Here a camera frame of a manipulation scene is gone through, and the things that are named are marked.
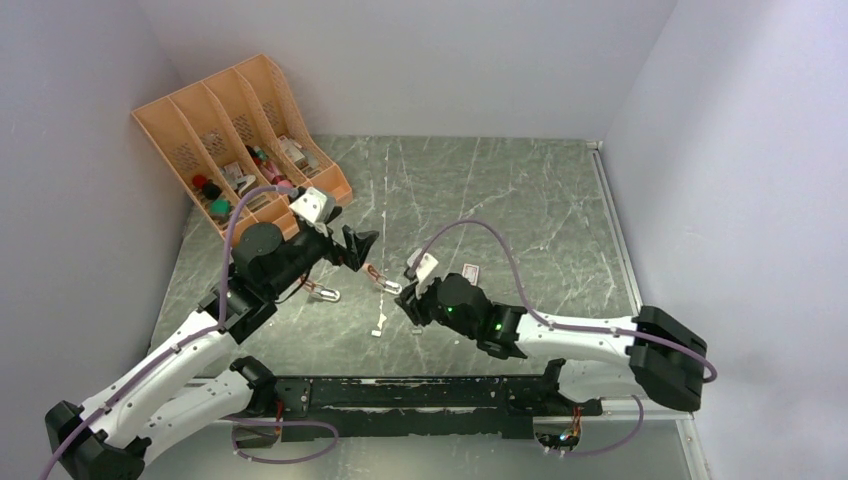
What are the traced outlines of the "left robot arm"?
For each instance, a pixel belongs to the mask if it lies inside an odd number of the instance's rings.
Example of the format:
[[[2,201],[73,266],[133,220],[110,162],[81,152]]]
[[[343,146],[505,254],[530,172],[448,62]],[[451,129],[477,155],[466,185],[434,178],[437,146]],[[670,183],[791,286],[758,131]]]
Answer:
[[[237,245],[225,247],[217,287],[161,345],[82,404],[61,401],[47,412],[52,456],[40,476],[61,465],[74,479],[137,479],[209,424],[271,411],[275,376],[251,356],[235,360],[205,388],[181,390],[256,332],[277,312],[279,296],[316,263],[357,271],[379,234],[344,227],[343,236],[337,243],[324,221],[302,221],[290,239],[273,223],[249,226]]]

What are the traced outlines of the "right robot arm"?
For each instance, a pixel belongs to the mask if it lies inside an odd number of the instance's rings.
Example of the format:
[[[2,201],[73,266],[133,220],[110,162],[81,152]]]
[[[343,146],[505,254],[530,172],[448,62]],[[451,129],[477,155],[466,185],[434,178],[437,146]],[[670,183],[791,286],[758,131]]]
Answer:
[[[557,376],[539,389],[550,413],[630,395],[676,411],[701,407],[707,342],[659,307],[605,319],[533,314],[488,299],[456,273],[425,288],[411,283],[395,303],[414,325],[437,323],[491,357],[562,361]]]

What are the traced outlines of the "small staple box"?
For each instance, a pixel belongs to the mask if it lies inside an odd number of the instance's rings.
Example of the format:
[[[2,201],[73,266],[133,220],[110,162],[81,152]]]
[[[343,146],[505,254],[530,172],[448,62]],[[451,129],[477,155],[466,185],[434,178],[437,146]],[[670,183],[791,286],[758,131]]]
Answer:
[[[465,263],[462,268],[462,276],[473,286],[479,283],[480,267],[475,264]]]

